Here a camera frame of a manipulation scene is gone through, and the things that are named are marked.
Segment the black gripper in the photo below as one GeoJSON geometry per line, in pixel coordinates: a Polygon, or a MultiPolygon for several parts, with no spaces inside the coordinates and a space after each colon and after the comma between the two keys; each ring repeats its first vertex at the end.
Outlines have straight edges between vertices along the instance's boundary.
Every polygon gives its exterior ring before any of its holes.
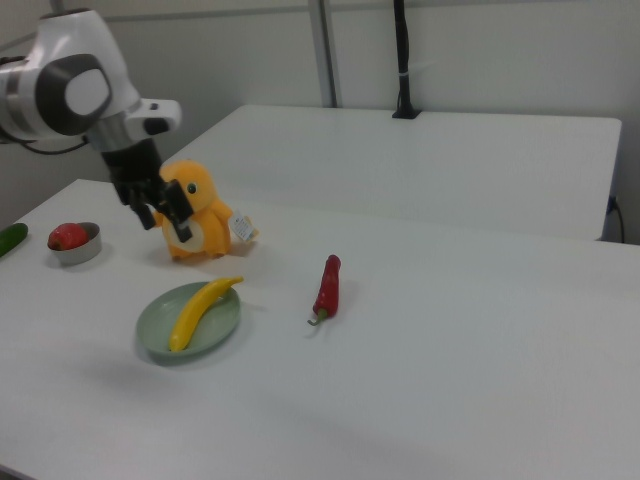
{"type": "Polygon", "coordinates": [[[160,211],[172,224],[178,240],[187,242],[192,238],[188,222],[193,209],[189,199],[177,180],[165,183],[162,180],[159,174],[161,157],[152,139],[125,149],[102,152],[101,156],[120,202],[130,205],[145,230],[155,227],[148,204],[156,206],[161,193],[160,211]]]}

